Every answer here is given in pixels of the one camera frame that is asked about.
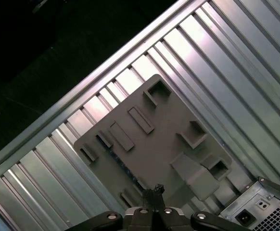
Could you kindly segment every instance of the rectangular slot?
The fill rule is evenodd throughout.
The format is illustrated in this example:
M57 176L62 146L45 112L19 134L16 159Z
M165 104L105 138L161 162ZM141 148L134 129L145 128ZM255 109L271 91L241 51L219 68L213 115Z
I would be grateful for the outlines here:
M108 139L108 137L102 131L99 131L97 133L96 137L99 138L107 148L112 147L112 145L113 145L112 142Z
M132 140L127 136L127 134L121 129L121 127L116 122L110 126L109 131L119 142L119 144L125 149L125 151L128 152L135 146Z
M148 89L148 92L153 98L157 96L161 98L168 98L171 94L170 89L161 80L158 80L153 86L151 86Z
M135 207L137 206L137 203L135 200L131 197L130 193L124 189L123 192L120 193L121 200L126 204L127 207Z
M207 137L207 133L197 121L190 121L189 127L179 135L192 149L195 149Z
M86 144L80 148L80 151L90 162L94 162L98 158L98 155Z
M133 119L145 131L146 134L149 134L154 130L155 127L153 124L145 117L139 108L133 107L128 111L128 113L133 117Z
M213 175L213 177L217 180L220 180L227 172L227 166L222 162L218 161L216 165L214 165L209 172Z

